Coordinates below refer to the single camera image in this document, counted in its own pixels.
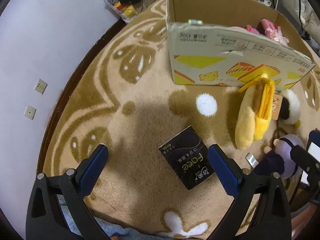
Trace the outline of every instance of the plastic bag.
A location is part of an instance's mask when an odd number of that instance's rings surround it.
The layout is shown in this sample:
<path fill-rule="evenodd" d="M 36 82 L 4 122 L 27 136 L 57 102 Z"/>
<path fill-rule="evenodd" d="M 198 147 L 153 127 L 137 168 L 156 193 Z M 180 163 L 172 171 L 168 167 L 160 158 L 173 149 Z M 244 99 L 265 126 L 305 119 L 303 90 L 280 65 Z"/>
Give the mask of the plastic bag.
<path fill-rule="evenodd" d="M 138 12 L 134 9 L 132 4 L 121 4 L 119 0 L 104 0 L 106 5 L 112 8 L 126 24 L 131 22 Z"/>

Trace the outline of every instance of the small metal object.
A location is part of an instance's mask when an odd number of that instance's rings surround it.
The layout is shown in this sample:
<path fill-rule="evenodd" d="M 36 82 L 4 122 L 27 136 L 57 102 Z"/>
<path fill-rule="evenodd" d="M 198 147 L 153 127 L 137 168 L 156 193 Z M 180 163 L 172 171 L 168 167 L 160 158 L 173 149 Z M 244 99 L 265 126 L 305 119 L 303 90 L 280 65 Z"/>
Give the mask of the small metal object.
<path fill-rule="evenodd" d="M 44 178 L 44 174 L 43 173 L 39 173 L 37 176 L 37 179 L 43 179 Z"/>
<path fill-rule="evenodd" d="M 202 24 L 203 24 L 203 21 L 201 21 L 201 20 L 189 19 L 189 20 L 188 20 L 188 23 L 189 23 L 189 24 L 199 24 L 199 25 L 202 25 Z"/>
<path fill-rule="evenodd" d="M 274 172 L 274 173 L 273 173 L 273 176 L 274 176 L 276 179 L 279 179 L 279 178 L 280 178 L 280 174 L 277 173 L 277 172 Z"/>
<path fill-rule="evenodd" d="M 251 173 L 251 171 L 248 168 L 243 168 L 242 169 L 243 174 L 245 175 L 249 175 Z"/>
<path fill-rule="evenodd" d="M 247 161 L 250 163 L 250 165 L 252 166 L 252 168 L 255 168 L 259 162 L 256 160 L 256 158 L 251 154 L 249 153 L 247 156 L 246 156 L 246 159 Z"/>
<path fill-rule="evenodd" d="M 67 170 L 67 172 L 66 172 L 66 174 L 68 175 L 68 176 L 71 176 L 71 175 L 73 175 L 75 173 L 75 170 L 74 169 L 69 169 L 69 170 Z"/>

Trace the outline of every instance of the purple plush toy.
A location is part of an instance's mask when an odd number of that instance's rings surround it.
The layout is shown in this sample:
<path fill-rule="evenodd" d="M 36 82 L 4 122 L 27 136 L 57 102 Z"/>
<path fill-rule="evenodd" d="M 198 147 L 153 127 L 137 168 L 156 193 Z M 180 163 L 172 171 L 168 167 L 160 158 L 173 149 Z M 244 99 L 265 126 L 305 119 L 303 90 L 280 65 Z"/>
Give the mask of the purple plush toy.
<path fill-rule="evenodd" d="M 285 135 L 273 141 L 275 149 L 266 146 L 264 153 L 266 154 L 261 162 L 254 168 L 254 173 L 258 175 L 269 176 L 273 172 L 278 172 L 283 179 L 292 176 L 299 176 L 302 169 L 296 166 L 296 163 L 290 158 L 292 146 L 300 145 L 304 148 L 300 138 L 293 134 Z"/>

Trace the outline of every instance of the blue gripper pad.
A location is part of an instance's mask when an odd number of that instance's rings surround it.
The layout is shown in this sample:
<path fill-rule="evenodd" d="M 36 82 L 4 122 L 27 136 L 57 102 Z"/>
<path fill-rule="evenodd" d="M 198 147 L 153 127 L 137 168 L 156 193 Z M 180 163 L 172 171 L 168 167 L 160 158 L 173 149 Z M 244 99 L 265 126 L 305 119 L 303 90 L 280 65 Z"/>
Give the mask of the blue gripper pad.
<path fill-rule="evenodd" d="M 239 180 L 227 163 L 228 157 L 217 144 L 209 147 L 208 159 L 226 193 L 236 198 L 240 192 Z"/>
<path fill-rule="evenodd" d="M 81 197 L 90 195 L 100 173 L 108 161 L 108 156 L 108 148 L 103 144 L 99 144 L 92 155 L 80 163 L 77 171 L 80 170 L 80 172 L 83 173 L 78 181 L 78 193 Z"/>

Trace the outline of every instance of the wall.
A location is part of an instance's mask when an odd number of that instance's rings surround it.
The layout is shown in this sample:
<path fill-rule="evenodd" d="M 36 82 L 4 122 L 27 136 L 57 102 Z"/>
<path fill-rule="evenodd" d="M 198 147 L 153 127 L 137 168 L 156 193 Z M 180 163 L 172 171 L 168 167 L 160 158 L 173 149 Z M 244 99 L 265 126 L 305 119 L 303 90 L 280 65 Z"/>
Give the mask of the wall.
<path fill-rule="evenodd" d="M 11 0 L 0 17 L 0 207 L 25 238 L 41 141 L 69 77 L 118 17 L 103 0 Z M 41 78 L 43 95 L 34 91 Z M 24 117 L 27 105 L 37 109 Z"/>

